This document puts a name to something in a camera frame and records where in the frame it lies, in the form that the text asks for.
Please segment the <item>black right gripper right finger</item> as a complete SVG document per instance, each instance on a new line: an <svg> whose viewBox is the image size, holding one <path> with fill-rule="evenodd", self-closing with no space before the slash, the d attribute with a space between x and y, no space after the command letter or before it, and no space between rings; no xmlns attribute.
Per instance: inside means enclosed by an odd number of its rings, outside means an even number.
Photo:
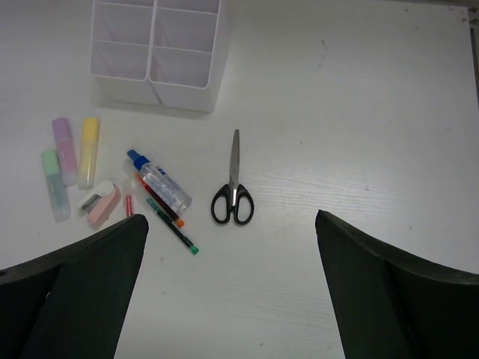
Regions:
<svg viewBox="0 0 479 359"><path fill-rule="evenodd" d="M477 358L478 275L375 239L330 212L315 227L346 358Z"/></svg>

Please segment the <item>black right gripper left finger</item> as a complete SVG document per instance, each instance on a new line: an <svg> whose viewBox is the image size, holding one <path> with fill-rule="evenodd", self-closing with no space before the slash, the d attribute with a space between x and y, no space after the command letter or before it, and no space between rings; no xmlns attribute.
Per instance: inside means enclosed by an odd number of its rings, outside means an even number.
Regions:
<svg viewBox="0 0 479 359"><path fill-rule="evenodd" d="M143 215L1 270L2 358L113 358L141 267Z"/></svg>

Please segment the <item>white organizer box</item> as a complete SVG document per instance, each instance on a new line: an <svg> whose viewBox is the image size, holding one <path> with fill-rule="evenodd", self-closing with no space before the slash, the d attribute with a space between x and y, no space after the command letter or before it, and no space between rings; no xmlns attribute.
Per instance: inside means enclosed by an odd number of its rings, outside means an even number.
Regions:
<svg viewBox="0 0 479 359"><path fill-rule="evenodd" d="M155 1L94 1L90 73L116 102L158 105L148 78Z"/></svg>
<svg viewBox="0 0 479 359"><path fill-rule="evenodd" d="M156 1L149 80L160 102L209 113L228 59L224 1Z"/></svg>

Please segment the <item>white left organizer box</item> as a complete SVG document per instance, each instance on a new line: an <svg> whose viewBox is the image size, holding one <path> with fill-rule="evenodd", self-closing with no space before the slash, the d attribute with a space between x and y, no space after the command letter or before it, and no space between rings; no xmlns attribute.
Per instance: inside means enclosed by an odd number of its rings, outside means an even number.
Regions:
<svg viewBox="0 0 479 359"><path fill-rule="evenodd" d="M94 1L90 73L116 102L158 105L148 78L155 1Z"/></svg>

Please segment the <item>yellow highlighter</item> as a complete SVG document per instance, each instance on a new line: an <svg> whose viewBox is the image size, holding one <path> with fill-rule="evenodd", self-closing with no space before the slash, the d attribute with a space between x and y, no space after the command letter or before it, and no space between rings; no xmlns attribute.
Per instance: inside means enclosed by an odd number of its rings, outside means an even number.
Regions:
<svg viewBox="0 0 479 359"><path fill-rule="evenodd" d="M78 175L80 189L92 188L94 185L99 131L100 121L98 118L89 117L84 119Z"/></svg>

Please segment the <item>purple highlighter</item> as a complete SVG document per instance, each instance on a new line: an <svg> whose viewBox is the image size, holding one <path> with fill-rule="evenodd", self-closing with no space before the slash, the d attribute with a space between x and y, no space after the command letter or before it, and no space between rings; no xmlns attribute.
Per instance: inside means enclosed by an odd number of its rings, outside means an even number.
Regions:
<svg viewBox="0 0 479 359"><path fill-rule="evenodd" d="M63 182L66 186L75 185L78 182L78 166L69 120L65 117L54 119L52 130Z"/></svg>

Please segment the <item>black handled scissors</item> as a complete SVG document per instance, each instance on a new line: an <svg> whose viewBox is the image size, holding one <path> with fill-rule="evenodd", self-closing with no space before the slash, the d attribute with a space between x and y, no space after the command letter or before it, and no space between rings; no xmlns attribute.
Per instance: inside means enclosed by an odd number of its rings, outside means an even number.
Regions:
<svg viewBox="0 0 479 359"><path fill-rule="evenodd" d="M236 225L247 225L254 216L255 204L247 188L240 183L240 131L234 131L233 143L231 147L231 159L229 169L229 181L224 184L214 195L210 204L210 213L213 220L219 225L225 225L234 217ZM217 200L223 197L225 199L225 217L219 219L215 212ZM240 220L239 210L240 201L246 199L249 205L249 215L245 220Z"/></svg>

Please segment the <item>pink red pen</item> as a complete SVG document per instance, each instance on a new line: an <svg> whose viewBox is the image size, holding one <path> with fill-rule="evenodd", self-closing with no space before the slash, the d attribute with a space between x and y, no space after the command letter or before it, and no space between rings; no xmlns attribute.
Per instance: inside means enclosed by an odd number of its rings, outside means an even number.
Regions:
<svg viewBox="0 0 479 359"><path fill-rule="evenodd" d="M134 202L132 196L132 181L126 178L122 182L123 186L123 206L125 209L126 217L130 217L134 214Z"/></svg>

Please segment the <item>green highlighter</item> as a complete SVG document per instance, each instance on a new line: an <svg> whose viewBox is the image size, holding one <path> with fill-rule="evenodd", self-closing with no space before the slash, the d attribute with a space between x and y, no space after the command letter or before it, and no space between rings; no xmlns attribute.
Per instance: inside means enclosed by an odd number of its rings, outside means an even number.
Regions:
<svg viewBox="0 0 479 359"><path fill-rule="evenodd" d="M66 221L70 218L70 203L61 175L58 154L55 149L48 149L44 150L40 157L53 218L56 223Z"/></svg>

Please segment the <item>green pen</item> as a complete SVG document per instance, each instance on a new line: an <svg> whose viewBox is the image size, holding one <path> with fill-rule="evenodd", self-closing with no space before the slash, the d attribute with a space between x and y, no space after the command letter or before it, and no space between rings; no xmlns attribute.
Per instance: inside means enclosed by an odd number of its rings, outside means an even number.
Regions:
<svg viewBox="0 0 479 359"><path fill-rule="evenodd" d="M150 208L156 213L156 215L163 221L163 223L175 234L175 236L185 245L185 247L193 254L196 255L199 250L198 247L187 237L185 236L176 224L161 210L159 205L156 202L148 197L146 199Z"/></svg>

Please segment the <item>white right organizer box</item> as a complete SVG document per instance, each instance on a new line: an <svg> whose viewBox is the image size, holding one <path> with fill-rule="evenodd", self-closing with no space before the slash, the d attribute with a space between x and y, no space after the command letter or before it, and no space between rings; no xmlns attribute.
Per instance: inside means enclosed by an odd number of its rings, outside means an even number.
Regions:
<svg viewBox="0 0 479 359"><path fill-rule="evenodd" d="M224 1L156 1L149 80L160 102L209 113L228 59Z"/></svg>

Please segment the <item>blue cap glue bottle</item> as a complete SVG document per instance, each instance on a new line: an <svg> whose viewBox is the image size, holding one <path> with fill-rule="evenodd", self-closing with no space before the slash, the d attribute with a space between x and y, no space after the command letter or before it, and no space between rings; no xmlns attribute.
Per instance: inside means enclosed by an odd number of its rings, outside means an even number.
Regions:
<svg viewBox="0 0 479 359"><path fill-rule="evenodd" d="M126 154L140 177L173 212L180 215L190 206L191 197L158 164L134 149Z"/></svg>

